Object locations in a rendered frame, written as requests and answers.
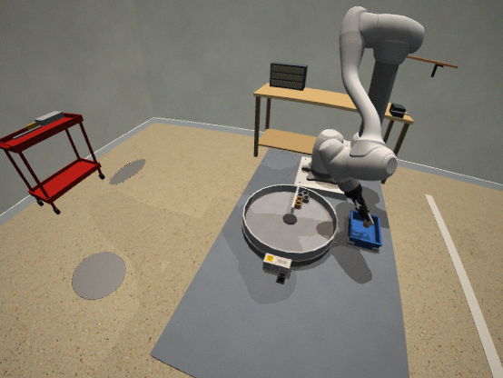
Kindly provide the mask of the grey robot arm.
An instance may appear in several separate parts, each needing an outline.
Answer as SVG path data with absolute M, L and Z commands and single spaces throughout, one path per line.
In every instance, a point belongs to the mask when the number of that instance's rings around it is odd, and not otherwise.
M 342 192 L 349 192 L 360 180 L 379 181 L 394 174 L 397 157 L 383 142 L 380 126 L 399 65 L 419 50 L 424 34 L 421 24 L 403 15 L 372 14 L 361 6 L 347 12 L 340 28 L 341 77 L 363 122 L 351 141 L 331 129 L 318 135 L 311 162 L 301 166 L 309 173 L 308 181 L 337 184 Z M 368 94 L 359 80 L 365 48 L 373 48 L 376 60 Z

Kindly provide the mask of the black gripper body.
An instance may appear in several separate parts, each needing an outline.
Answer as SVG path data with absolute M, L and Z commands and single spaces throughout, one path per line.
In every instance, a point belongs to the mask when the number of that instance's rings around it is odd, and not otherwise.
M 361 200 L 360 200 L 360 198 L 359 198 L 359 196 L 360 196 L 361 192 L 362 192 L 362 187 L 361 187 L 361 185 L 359 184 L 359 185 L 358 185 L 355 189 L 353 189 L 353 190 L 351 190 L 351 191 L 349 191 L 349 192 L 344 192 L 344 193 L 345 193 L 345 195 L 346 195 L 348 198 L 353 199 L 353 202 L 354 202 L 354 203 L 356 203 L 356 202 L 355 202 L 355 200 L 357 200 L 357 201 L 358 201 L 358 203 L 359 203 L 359 204 L 361 204 Z

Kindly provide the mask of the blue open tray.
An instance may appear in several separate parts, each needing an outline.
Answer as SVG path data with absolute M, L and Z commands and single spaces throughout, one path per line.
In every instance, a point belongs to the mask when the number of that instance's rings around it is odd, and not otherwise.
M 380 249 L 380 246 L 382 246 L 380 217 L 372 214 L 370 214 L 370 217 L 374 225 L 370 226 L 369 228 L 365 228 L 362 225 L 365 220 L 360 216 L 359 212 L 350 210 L 348 218 L 349 230 L 347 244 L 377 252 Z

